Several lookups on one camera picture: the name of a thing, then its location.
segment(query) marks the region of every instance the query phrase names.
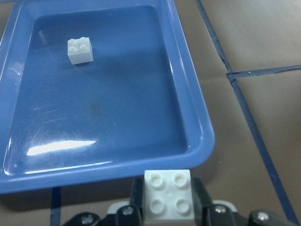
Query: metal screw head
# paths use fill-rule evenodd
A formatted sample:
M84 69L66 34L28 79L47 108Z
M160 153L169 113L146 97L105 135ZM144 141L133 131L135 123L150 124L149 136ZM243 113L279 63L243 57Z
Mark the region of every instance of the metal screw head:
M94 221L94 218L93 218L93 216L91 214L85 215L85 216L81 217L81 223L83 225L91 224L93 221Z
M225 213L226 212L226 207L222 206L222 205L216 205L215 206L215 212L218 213Z
M265 212L259 212L259 213L257 213L257 218L261 221L264 221L264 220L268 220L269 216Z
M123 215L131 215L134 212L134 208L130 206L126 206L122 208L122 214Z

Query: blue tape line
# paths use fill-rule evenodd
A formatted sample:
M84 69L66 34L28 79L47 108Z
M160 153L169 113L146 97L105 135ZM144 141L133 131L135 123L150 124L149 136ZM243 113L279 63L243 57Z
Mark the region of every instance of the blue tape line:
M214 44L214 46L216 48L216 51L217 51L218 55L220 55L220 57L223 60L223 62L225 63L228 71L230 73L232 73L233 71L232 71L232 68L230 66L230 63L229 63L229 61L228 61L228 59L227 59L227 57L226 57L226 55L225 55L225 53L224 53L224 51L222 49L222 45L221 45L220 41L218 40L218 37L217 37L217 35L216 35L213 27L212 27L212 24L211 24L211 22L209 20L209 17L207 15L206 11L205 11L205 8L204 8L201 0L196 0L196 1L197 1L197 4L198 4L198 9L201 12L203 20L204 20L204 22L205 22L205 24L207 26L207 29L209 31L209 34L210 34L211 39L213 41L213 44Z
M244 112L244 115L245 115L245 118L246 118L246 121L251 129L251 132L253 134L253 138L256 142L256 145L257 145L257 148L260 152L260 155L264 161L264 164L266 166L266 169L269 173L269 176L270 176L270 179L274 185L274 188L276 190L276 193L278 195L278 198L280 200L280 203L282 205L282 208L285 212L285 215L287 217L287 219L289 219L290 221L294 222L295 224L297 225L300 225L299 222L298 222L298 219L296 217L296 214L292 208L292 205L287 197L287 194L285 192L285 189L281 183L281 180L280 180L280 177L277 173L277 170L274 166L274 163L269 155L269 152L264 144L264 141L260 135L260 132L259 132L259 129L255 123L255 120L252 116L252 113L249 109L249 106L246 102L246 99L243 95L243 92L237 82L236 79L234 79L232 82L231 82L233 88L234 88L234 92L236 94L236 97L240 103L240 106Z
M52 189L50 226L61 225L61 188Z
M253 70L253 71L246 71L246 72L229 73L228 78L230 79L230 81L233 81L236 78L244 78L244 77L267 75L267 74L276 74L276 73L299 70L299 69L301 69L301 65L276 67L276 68Z

